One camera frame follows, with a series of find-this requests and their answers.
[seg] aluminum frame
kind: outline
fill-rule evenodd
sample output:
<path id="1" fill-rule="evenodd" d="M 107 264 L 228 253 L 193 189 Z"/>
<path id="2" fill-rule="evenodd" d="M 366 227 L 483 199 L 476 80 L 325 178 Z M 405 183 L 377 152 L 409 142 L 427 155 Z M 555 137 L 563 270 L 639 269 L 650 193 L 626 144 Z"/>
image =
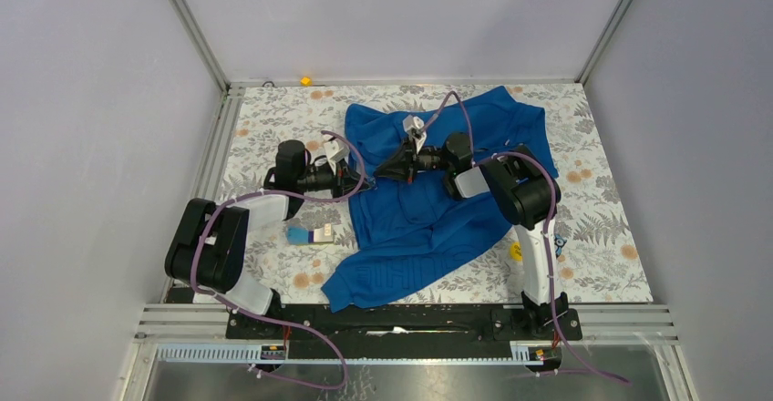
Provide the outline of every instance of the aluminum frame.
<path id="1" fill-rule="evenodd" d="M 518 308 L 520 304 L 503 305 Z M 661 304 L 575 304 L 582 323 L 579 345 L 642 345 L 651 348 L 672 400 L 697 400 L 687 371 L 682 347 L 668 307 Z M 245 341 L 225 338 L 228 309 L 221 304 L 152 303 L 145 306 L 135 334 L 131 372 L 120 399 L 142 400 L 153 366 L 161 360 L 196 363 L 244 363 L 245 351 L 275 341 Z M 544 342 L 511 342 L 513 351 Z M 336 360 L 293 360 L 309 365 L 336 364 Z M 348 360 L 352 365 L 522 365 L 506 359 L 459 360 Z"/>
<path id="2" fill-rule="evenodd" d="M 231 86 L 218 111 L 207 147 L 201 160 L 193 196 L 197 198 L 215 199 L 220 188 L 222 174 L 228 160 L 228 149 L 231 146 L 233 132 L 242 108 L 244 87 Z"/>
<path id="3" fill-rule="evenodd" d="M 232 87 L 264 87 L 267 83 L 274 87 L 303 87 L 300 82 L 282 80 L 255 80 L 232 82 Z M 525 79 L 518 77 L 500 77 L 488 79 L 362 79 L 362 80 L 317 80 L 313 87 L 337 86 L 387 86 L 387 85 L 491 85 L 491 84 L 573 84 L 573 78 Z"/>
<path id="4" fill-rule="evenodd" d="M 199 52 L 201 61 L 209 70 L 212 80 L 225 92 L 228 90 L 228 78 L 223 73 L 220 63 L 218 63 L 217 57 L 215 57 L 210 45 L 207 43 L 207 39 L 196 23 L 196 18 L 193 17 L 191 9 L 188 7 L 188 3 L 185 0 L 170 0 L 174 11 L 177 13 L 177 17 L 180 19 L 182 26 L 185 27 L 185 31 L 188 32 L 188 36 L 191 37 L 193 46 L 196 47 L 196 51 Z"/>
<path id="5" fill-rule="evenodd" d="M 585 61 L 585 65 L 582 66 L 580 74 L 577 75 L 577 78 L 574 80 L 575 82 L 583 85 L 588 83 L 588 79 L 591 77 L 593 70 L 599 63 L 599 59 L 601 59 L 606 48 L 612 41 L 612 37 L 617 31 L 617 27 L 623 21 L 625 14 L 628 12 L 628 8 L 631 7 L 631 3 L 633 2 L 634 0 L 620 0 L 617 2 L 617 6 L 614 7 L 612 15 L 609 17 L 609 21 L 607 21 L 606 26 L 604 26 L 602 34 L 599 36 L 599 40 L 596 41 L 596 45 L 593 46 L 593 50 L 591 50 L 588 60 Z"/>

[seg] floral tablecloth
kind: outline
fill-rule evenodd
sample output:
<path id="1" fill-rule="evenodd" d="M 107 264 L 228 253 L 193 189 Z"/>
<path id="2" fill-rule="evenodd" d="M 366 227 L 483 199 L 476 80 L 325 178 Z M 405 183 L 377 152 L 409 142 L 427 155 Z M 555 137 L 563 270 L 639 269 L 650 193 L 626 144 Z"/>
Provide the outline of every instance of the floral tablecloth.
<path id="1" fill-rule="evenodd" d="M 433 110 L 451 89 L 463 98 L 494 86 L 253 87 L 246 90 L 220 186 L 219 199 L 255 191 L 273 166 L 276 145 L 300 139 L 321 155 L 321 129 L 344 131 L 351 103 L 384 112 Z M 547 134 L 560 172 L 562 202 L 556 232 L 567 240 L 559 257 L 559 281 L 573 302 L 651 302 L 623 205 L 582 86 L 507 86 L 519 102 L 545 108 Z M 335 243 L 291 246 L 285 227 L 307 229 L 331 222 Z M 523 281 L 521 262 L 510 257 L 515 232 L 478 259 L 399 303 L 516 303 Z M 284 303 L 327 303 L 321 285 L 357 245 L 346 202 L 307 202 L 294 219 L 250 235 L 250 274 L 276 289 Z"/>

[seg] yellow object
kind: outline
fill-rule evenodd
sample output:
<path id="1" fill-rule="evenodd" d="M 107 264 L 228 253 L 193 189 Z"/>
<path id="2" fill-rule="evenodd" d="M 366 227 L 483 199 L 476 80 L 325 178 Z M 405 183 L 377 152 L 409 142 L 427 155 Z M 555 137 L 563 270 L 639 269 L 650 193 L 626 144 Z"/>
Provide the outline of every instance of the yellow object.
<path id="1" fill-rule="evenodd" d="M 512 257 L 512 259 L 515 260 L 516 262 L 523 261 L 523 255 L 520 253 L 519 242 L 514 242 L 512 246 L 510 246 L 510 257 Z"/>

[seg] blue cloth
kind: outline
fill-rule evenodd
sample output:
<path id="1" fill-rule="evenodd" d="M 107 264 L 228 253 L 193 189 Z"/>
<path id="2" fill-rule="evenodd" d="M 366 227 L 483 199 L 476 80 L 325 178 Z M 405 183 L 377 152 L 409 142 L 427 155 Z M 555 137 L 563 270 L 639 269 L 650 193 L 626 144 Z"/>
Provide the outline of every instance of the blue cloth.
<path id="1" fill-rule="evenodd" d="M 466 100 L 465 107 L 474 148 L 485 149 L 476 159 L 524 143 L 558 177 L 542 108 L 516 102 L 504 87 Z M 408 114 L 426 122 L 432 112 L 385 114 L 357 104 L 346 111 L 345 135 L 362 153 L 367 174 L 397 149 Z M 426 145 L 440 148 L 452 132 L 467 132 L 459 104 L 443 110 L 428 130 Z M 489 193 L 456 201 L 443 189 L 442 178 L 442 171 L 420 173 L 412 184 L 379 178 L 375 189 L 349 200 L 360 251 L 343 260 L 322 287 L 332 311 L 403 298 L 475 259 L 505 235 L 511 225 Z"/>

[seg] gray wall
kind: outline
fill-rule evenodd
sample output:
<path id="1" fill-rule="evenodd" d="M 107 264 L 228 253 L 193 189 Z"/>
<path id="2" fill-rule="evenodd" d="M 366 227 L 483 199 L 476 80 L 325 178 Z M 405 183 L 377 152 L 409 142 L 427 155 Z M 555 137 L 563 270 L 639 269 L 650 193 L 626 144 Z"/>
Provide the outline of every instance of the gray wall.
<path id="1" fill-rule="evenodd" d="M 187 1 L 226 76 L 321 83 L 573 78 L 618 0 Z"/>
<path id="2" fill-rule="evenodd" d="M 0 399 L 109 399 L 218 98 L 167 0 L 0 0 Z"/>
<path id="3" fill-rule="evenodd" d="M 703 400 L 773 389 L 772 79 L 773 0 L 635 0 L 588 87 Z"/>

